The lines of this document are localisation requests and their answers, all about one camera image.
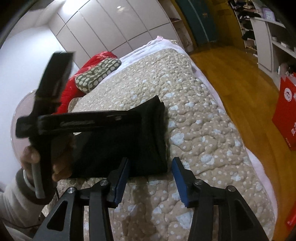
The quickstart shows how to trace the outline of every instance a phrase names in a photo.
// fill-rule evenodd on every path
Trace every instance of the black cloth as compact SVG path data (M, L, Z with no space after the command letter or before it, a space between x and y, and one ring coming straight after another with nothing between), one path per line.
M246 31L245 34L242 36L242 39L243 40L248 40L249 39L253 39L253 40L256 40L255 39L255 34L253 31Z
M238 9L238 8L243 7L244 5L247 4L245 1L244 2L235 2L234 0L229 0L229 2L232 4L234 9Z
M237 17L239 19L239 22L241 23L246 18L254 18L254 17L260 18L261 16L260 14L255 12L241 11Z
M246 22L243 24L243 27L246 28L246 29L251 29L251 30L253 30L253 26L252 26L251 21L246 21Z
M158 96L131 109L141 116L139 124L124 124L75 136L71 177L107 177L121 159L131 160L130 176L167 172L163 102Z

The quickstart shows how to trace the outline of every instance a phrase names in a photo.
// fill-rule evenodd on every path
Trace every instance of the clothes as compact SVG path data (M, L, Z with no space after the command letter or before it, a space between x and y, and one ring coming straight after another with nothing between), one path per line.
M39 215L46 202L43 201L43 204L36 204L40 201L36 200L36 197L30 198L31 193L28 194L30 189L24 185L25 181L22 172L23 170L21 169L14 181L6 187L5 192L0 193L0 217L14 225L28 227L38 223ZM4 220L1 221L4 222L8 232L15 241L31 240L27 236L29 229L15 229L11 224Z
M255 13L255 12L248 12L248 11L241 11L239 13L239 15L237 16L237 18L239 19L239 22L241 23L243 20L245 20L246 18L254 18L254 17L258 17L260 18L260 14Z
M247 31L247 32L245 32L245 34L242 36L242 39L243 40L248 40L248 39L256 40L253 31Z
M71 177L107 177L123 157L131 160L130 177L167 172L164 110L164 103L155 96L130 109L139 114L138 124L106 126L76 135Z
M243 24L244 28L246 29L253 29L251 21L247 21Z

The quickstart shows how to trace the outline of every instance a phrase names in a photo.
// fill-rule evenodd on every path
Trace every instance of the blanket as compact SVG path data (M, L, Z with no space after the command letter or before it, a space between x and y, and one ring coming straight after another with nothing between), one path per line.
M207 87L194 77L187 56L173 49L151 54L98 85L73 112L129 110L155 95L167 109L164 121L169 167L178 156L186 169L211 186L234 185L271 239L275 226L271 201L238 130ZM87 188L99 180L63 180L57 188L62 194L69 186ZM187 240L192 215L193 210L180 201L171 173L129 180L122 202L110 209L114 240ZM87 221L86 208L85 230ZM216 216L214 233L217 231Z

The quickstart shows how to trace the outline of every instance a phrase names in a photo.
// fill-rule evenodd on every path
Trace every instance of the red bedding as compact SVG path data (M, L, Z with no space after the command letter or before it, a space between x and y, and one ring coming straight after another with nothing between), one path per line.
M61 105L58 107L57 112L55 114L67 113L69 103L72 99L83 97L86 95L76 87L75 78L79 74L82 74L91 69L92 67L96 66L98 63L100 63L106 58L117 58L117 56L108 51L101 52L92 57L89 61L87 61L85 65L83 65L82 68L68 80L65 90L62 92L61 95Z

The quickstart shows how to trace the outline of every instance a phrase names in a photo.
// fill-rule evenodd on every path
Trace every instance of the gray sleeve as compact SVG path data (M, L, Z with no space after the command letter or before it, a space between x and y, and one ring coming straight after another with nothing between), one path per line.
M43 207L44 205L29 201L15 179L4 193L0 193L0 216L21 227L36 225Z
M20 232L19 230L13 229L11 227L6 227L6 228L14 241L31 241L32 240L30 237Z

